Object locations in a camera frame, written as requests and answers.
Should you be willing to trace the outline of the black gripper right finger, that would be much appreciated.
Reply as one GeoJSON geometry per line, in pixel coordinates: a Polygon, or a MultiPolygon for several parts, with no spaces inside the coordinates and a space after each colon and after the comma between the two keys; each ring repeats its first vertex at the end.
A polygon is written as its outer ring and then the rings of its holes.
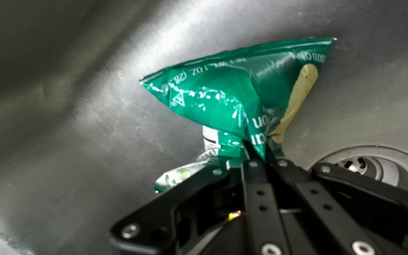
{"type": "Polygon", "coordinates": [[[273,189],[310,216],[324,249],[342,255],[408,255],[408,191],[342,167],[305,171],[285,158],[267,163],[273,189]]]}

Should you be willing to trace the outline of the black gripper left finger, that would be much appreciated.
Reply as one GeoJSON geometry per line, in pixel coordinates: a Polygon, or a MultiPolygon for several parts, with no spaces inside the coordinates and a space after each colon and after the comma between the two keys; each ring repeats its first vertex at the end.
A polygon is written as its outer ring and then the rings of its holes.
{"type": "Polygon", "coordinates": [[[280,250],[264,164],[206,165],[110,228],[114,255],[263,255],[280,250]]]}

